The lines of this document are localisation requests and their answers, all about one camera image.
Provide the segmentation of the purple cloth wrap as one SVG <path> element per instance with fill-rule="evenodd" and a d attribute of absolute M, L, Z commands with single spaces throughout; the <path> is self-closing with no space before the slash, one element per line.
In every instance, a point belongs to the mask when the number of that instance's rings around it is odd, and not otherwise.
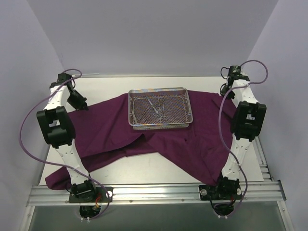
<path fill-rule="evenodd" d="M 193 122 L 182 129 L 133 130 L 128 123 L 128 96 L 73 111 L 69 117 L 76 130 L 75 145 L 85 169 L 102 168 L 120 158 L 160 153 L 204 184 L 215 185 L 232 144 L 230 131 L 236 108 L 227 100 L 218 116 L 222 97 L 216 93 L 189 91 Z"/>

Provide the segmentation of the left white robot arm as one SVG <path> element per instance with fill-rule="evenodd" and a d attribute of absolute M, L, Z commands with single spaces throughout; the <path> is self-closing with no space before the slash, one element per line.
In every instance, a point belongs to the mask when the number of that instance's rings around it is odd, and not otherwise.
<path fill-rule="evenodd" d="M 36 117 L 45 142 L 60 155 L 69 173 L 71 194 L 91 202 L 97 196 L 97 189 L 77 152 L 76 131 L 65 107 L 69 104 L 76 110 L 88 110 L 87 98 L 74 89 L 72 82 L 70 74 L 58 74 L 57 81 L 50 85 L 51 94 L 46 107 L 38 111 Z"/>

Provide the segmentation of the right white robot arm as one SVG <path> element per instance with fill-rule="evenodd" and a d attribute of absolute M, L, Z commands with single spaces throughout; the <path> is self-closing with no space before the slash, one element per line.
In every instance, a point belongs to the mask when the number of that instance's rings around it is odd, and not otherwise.
<path fill-rule="evenodd" d="M 261 104 L 255 98 L 250 84 L 249 77 L 242 74 L 241 67 L 232 65 L 228 68 L 226 83 L 220 89 L 223 97 L 218 116 L 221 139 L 223 139 L 221 117 L 224 103 L 231 100 L 236 107 L 231 120 L 232 144 L 231 148 L 227 148 L 229 156 L 221 171 L 219 181 L 214 186 L 215 196 L 221 199 L 226 198 L 232 192 L 240 193 L 239 179 L 243 173 L 242 164 L 253 140 L 260 134 L 267 110 L 266 105 Z"/>

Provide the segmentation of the silver surgical scissors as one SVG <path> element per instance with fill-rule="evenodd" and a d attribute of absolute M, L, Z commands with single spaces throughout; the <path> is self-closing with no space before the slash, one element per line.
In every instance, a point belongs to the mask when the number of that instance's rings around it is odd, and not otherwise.
<path fill-rule="evenodd" d="M 147 100 L 148 100 L 149 104 L 151 105 L 151 107 L 152 107 L 152 109 L 154 111 L 153 112 L 153 116 L 158 118 L 158 119 L 161 119 L 162 118 L 162 111 L 161 111 L 161 109 L 160 108 L 156 109 L 154 104 L 151 102 L 151 100 L 149 98 Z"/>

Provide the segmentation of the metal mesh instrument tray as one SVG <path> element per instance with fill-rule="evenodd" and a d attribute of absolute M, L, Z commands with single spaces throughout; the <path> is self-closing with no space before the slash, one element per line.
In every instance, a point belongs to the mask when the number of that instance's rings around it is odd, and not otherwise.
<path fill-rule="evenodd" d="M 134 130 L 186 128 L 192 122 L 193 113 L 186 88 L 128 92 L 128 123 Z"/>

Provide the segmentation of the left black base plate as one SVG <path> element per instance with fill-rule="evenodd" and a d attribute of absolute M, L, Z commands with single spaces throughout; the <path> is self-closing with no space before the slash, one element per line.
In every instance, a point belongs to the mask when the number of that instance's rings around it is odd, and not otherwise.
<path fill-rule="evenodd" d="M 95 190 L 90 188 L 82 189 L 77 186 L 73 186 L 70 190 L 69 203 L 107 203 L 111 202 L 113 198 L 113 187 L 106 187 L 106 191 L 100 187 L 96 186 Z"/>

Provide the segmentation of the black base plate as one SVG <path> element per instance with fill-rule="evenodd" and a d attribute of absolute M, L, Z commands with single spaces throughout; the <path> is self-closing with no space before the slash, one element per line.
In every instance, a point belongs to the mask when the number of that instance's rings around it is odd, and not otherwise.
<path fill-rule="evenodd" d="M 106 187 L 106 191 L 100 187 L 96 186 L 95 190 L 90 188 L 82 189 L 77 186 L 73 186 L 70 190 L 69 203 L 107 203 L 111 202 L 113 198 L 113 187 Z"/>
<path fill-rule="evenodd" d="M 242 190 L 235 185 L 199 185 L 199 196 L 202 201 L 210 200 L 239 200 L 242 197 Z"/>

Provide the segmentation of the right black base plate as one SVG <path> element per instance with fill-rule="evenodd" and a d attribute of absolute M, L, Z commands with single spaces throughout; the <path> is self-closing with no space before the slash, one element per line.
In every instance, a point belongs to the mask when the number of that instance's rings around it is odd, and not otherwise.
<path fill-rule="evenodd" d="M 199 196 L 202 201 L 210 200 L 239 200 L 242 197 L 242 190 L 235 185 L 199 185 Z"/>

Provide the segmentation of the aluminium front rail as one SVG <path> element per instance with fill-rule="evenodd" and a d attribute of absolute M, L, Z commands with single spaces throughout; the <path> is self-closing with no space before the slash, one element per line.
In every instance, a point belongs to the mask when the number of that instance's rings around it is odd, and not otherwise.
<path fill-rule="evenodd" d="M 161 204 L 200 204 L 199 184 L 148 184 L 112 185 L 113 199 L 110 205 L 161 205 Z M 282 185 L 278 181 L 250 182 L 244 202 L 284 201 Z M 46 186 L 31 189 L 27 206 L 82 206 L 95 203 L 70 203 L 67 191 L 53 191 Z"/>

